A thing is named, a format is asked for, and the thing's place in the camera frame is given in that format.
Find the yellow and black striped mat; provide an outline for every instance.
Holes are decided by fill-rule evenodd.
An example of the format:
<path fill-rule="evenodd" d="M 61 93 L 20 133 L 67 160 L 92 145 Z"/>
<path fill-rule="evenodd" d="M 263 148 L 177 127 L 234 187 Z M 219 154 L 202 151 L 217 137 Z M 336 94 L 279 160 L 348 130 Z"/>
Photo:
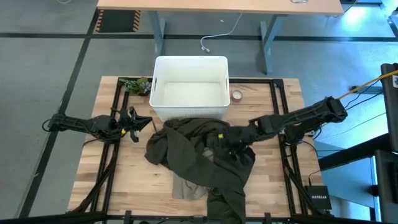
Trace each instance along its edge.
<path fill-rule="evenodd" d="M 95 31 L 137 32 L 140 18 L 140 10 L 100 10 Z"/>

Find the dark green jacket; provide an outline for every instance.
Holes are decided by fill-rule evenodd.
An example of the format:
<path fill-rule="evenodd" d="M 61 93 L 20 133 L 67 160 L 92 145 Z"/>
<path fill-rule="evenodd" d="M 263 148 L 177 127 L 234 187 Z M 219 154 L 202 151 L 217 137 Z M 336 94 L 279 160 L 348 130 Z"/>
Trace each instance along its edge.
<path fill-rule="evenodd" d="M 248 148 L 236 160 L 218 137 L 229 124 L 211 118 L 173 119 L 147 143 L 146 159 L 162 164 L 190 182 L 211 187 L 207 200 L 208 218 L 222 223 L 245 223 L 246 184 L 255 154 Z M 213 150 L 214 162 L 203 156 L 205 147 Z"/>

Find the white plastic bin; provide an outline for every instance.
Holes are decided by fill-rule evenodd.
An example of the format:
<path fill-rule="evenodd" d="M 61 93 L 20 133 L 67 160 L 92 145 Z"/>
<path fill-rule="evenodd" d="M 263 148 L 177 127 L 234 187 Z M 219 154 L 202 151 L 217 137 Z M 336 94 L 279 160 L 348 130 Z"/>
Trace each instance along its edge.
<path fill-rule="evenodd" d="M 149 104 L 162 121 L 192 117 L 221 119 L 229 106 L 227 58 L 157 57 Z"/>

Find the wooden table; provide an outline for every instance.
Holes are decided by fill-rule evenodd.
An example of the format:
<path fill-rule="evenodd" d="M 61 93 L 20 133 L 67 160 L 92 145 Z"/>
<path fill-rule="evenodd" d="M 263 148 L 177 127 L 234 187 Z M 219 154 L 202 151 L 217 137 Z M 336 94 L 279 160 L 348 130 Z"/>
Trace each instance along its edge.
<path fill-rule="evenodd" d="M 110 113 L 117 80 L 117 77 L 102 77 L 92 116 Z M 284 79 L 284 83 L 289 110 L 302 108 L 304 103 L 299 80 L 288 78 Z M 239 103 L 231 102 L 224 117 L 229 123 L 248 125 L 249 119 L 274 114 L 269 85 L 230 84 L 230 89 L 240 90 L 244 97 Z M 277 99 L 279 110 L 283 111 L 279 94 Z M 130 96 L 129 106 L 134 106 L 141 116 L 152 116 L 157 129 L 162 128 L 161 120 L 149 106 L 149 97 Z M 108 214 L 124 215 L 126 210 L 131 210 L 134 215 L 206 216 L 205 197 L 194 202 L 173 199 L 171 171 L 155 166 L 144 158 L 146 143 L 153 134 L 154 127 L 147 125 L 138 133 L 139 143 L 133 143 L 128 136 L 122 139 Z M 256 153 L 256 162 L 244 188 L 247 217 L 263 217 L 265 212 L 271 213 L 272 217 L 290 217 L 278 139 L 257 142 L 252 148 Z M 103 143 L 98 141 L 83 148 L 68 209 L 77 207 L 95 185 L 102 150 Z M 308 175 L 319 170 L 317 155 L 307 144 L 298 145 L 297 154 L 303 184 L 307 184 Z M 321 185 L 320 172 L 312 175 L 311 180 L 314 185 Z M 300 212 L 297 189 L 294 185 L 292 188 L 296 211 Z M 104 190 L 100 193 L 100 204 L 103 194 Z"/>
<path fill-rule="evenodd" d="M 221 11 L 273 14 L 267 27 L 260 22 L 260 34 L 264 52 L 265 74 L 272 72 L 271 43 L 288 14 L 341 15 L 340 0 L 308 0 L 293 3 L 291 0 L 99 0 L 98 9 L 149 11 L 155 39 L 155 58 L 163 54 L 166 21 L 157 11 Z"/>

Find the black metal table frame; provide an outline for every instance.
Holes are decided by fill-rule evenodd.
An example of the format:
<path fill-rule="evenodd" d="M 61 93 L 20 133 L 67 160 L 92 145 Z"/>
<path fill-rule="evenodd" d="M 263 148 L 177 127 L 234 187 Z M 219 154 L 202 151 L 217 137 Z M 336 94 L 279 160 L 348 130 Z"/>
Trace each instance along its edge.
<path fill-rule="evenodd" d="M 288 113 L 288 105 L 287 105 L 287 99 L 285 95 L 285 86 L 284 86 L 284 81 L 283 79 L 240 79 L 240 78 L 230 78 L 229 79 L 230 83 L 263 83 L 263 84 L 268 84 L 271 89 L 271 99 L 272 99 L 272 104 L 274 108 L 274 113 L 279 114 L 279 107 L 278 107 L 278 101 L 277 101 L 277 92 L 276 88 L 280 90 L 280 97 L 281 97 L 281 103 L 282 103 L 282 108 L 284 113 Z M 118 84 L 116 87 L 116 91 L 114 94 L 114 99 L 113 99 L 113 104 L 112 108 L 117 108 L 118 107 L 118 102 L 119 102 L 119 97 L 121 94 L 121 90 L 123 87 L 123 83 L 121 83 L 118 79 Z M 123 96 L 123 102 L 122 102 L 122 108 L 127 107 L 128 103 L 128 98 L 129 98 L 129 92 L 125 92 Z M 115 111 L 111 112 L 111 116 L 114 118 L 116 115 Z M 53 146 L 53 142 L 55 141 L 55 138 L 53 137 L 53 140 L 48 141 L 46 144 L 46 147 L 49 145 L 49 147 Z M 324 215 L 309 215 L 308 214 L 308 209 L 312 210 L 313 214 L 316 214 L 316 208 L 313 202 L 311 201 L 310 197 L 308 196 L 308 193 L 305 191 L 303 185 L 302 185 L 302 180 L 301 180 L 301 175 L 300 175 L 300 167 L 299 167 L 299 161 L 297 158 L 297 147 L 296 146 L 286 146 L 284 144 L 284 137 L 282 134 L 278 136 L 279 138 L 279 145 L 280 145 L 280 153 L 281 153 L 281 158 L 282 158 L 282 168 L 284 171 L 284 180 L 285 180 L 285 186 L 286 186 L 286 192 L 287 192 L 287 200 L 289 203 L 289 212 L 290 212 L 290 217 L 285 217 L 285 218 L 273 218 L 271 217 L 270 213 L 264 213 L 263 217 L 247 217 L 246 221 L 247 222 L 261 222 L 261 223 L 266 223 L 266 224 L 271 224 L 272 222 L 283 222 L 283 223 L 373 223 L 373 222 L 367 222 L 367 221 L 362 221 L 362 220 L 351 220 L 351 219 L 345 219 L 345 218 L 334 218 L 331 216 L 324 216 Z M 76 209 L 74 209 L 71 212 L 67 212 L 65 214 L 61 215 L 48 215 L 48 216 L 42 216 L 42 217 L 28 217 L 30 210 L 32 208 L 34 199 L 35 199 L 35 194 L 34 196 L 27 197 L 24 201 L 24 206 L 21 211 L 21 214 L 19 218 L 17 219 L 11 219 L 11 220 L 0 220 L 0 223 L 2 224 L 9 224 L 9 223 L 93 223 L 93 222 L 98 222 L 98 221 L 103 221 L 103 223 L 106 223 L 107 220 L 124 220 L 125 224 L 130 224 L 134 220 L 151 220 L 151 221 L 190 221 L 193 223 L 205 223 L 208 221 L 216 221 L 214 219 L 208 218 L 208 217 L 182 217 L 182 216 L 147 216 L 147 215 L 132 215 L 132 212 L 134 211 L 126 211 L 124 215 L 108 215 L 108 208 L 109 208 L 109 201 L 111 198 L 111 192 L 112 192 L 112 185 L 113 185 L 113 178 L 114 178 L 114 173 L 115 173 L 115 168 L 116 168 L 116 161 L 118 158 L 118 153 L 119 153 L 119 142 L 114 144 L 113 147 L 113 152 L 112 152 L 112 158 L 106 167 L 106 160 L 109 152 L 109 144 L 104 143 L 103 146 L 103 153 L 101 155 L 100 159 L 100 164 L 98 167 L 98 174 L 97 174 L 97 181 L 96 185 L 93 187 L 91 192 L 88 194 L 87 198 L 82 201 L 80 206 Z M 286 149 L 290 148 L 290 153 L 292 155 L 292 165 L 293 169 L 290 167 L 289 162 L 287 160 L 287 155 L 286 155 Z M 102 204 L 102 209 L 101 211 L 97 211 L 97 206 L 98 206 L 98 198 L 99 198 L 99 190 L 105 180 L 108 180 L 106 184 L 106 189 L 104 193 L 104 202 Z M 294 196 L 293 196 L 293 191 L 292 191 L 292 185 L 291 181 L 294 183 L 298 190 L 298 196 L 300 200 L 300 207 L 302 214 L 297 214 L 295 211 L 295 203 L 294 203 Z M 29 187 L 29 191 L 35 192 L 39 188 L 38 185 L 34 185 L 33 183 Z M 88 208 L 89 204 L 91 204 L 90 211 L 86 212 L 86 209 Z"/>

